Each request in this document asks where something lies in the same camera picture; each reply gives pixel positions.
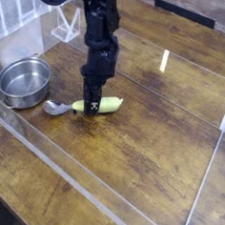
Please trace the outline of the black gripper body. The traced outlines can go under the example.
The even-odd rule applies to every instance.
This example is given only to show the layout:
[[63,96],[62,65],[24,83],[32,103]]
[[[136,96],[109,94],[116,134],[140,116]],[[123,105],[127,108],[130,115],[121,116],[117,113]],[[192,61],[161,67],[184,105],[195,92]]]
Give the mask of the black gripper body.
[[116,36],[107,36],[103,41],[87,41],[87,64],[81,69],[84,77],[85,98],[96,98],[107,79],[114,77],[119,43]]

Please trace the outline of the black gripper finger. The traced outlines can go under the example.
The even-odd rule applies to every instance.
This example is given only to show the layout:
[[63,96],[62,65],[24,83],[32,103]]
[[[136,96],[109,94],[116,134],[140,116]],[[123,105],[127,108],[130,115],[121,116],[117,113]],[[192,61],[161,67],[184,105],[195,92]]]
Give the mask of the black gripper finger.
[[99,111],[101,103],[102,90],[96,91],[91,90],[88,87],[84,88],[83,99],[84,99],[84,114],[86,116],[96,115]]

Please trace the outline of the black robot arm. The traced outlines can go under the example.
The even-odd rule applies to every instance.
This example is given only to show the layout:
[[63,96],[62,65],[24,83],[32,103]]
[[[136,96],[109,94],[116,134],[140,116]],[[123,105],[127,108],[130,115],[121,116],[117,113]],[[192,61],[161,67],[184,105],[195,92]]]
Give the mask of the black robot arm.
[[80,70],[84,81],[84,114],[96,115],[101,104],[102,86],[114,77],[119,42],[114,32],[120,15],[116,0],[82,0],[87,30],[84,41],[88,48],[87,64]]

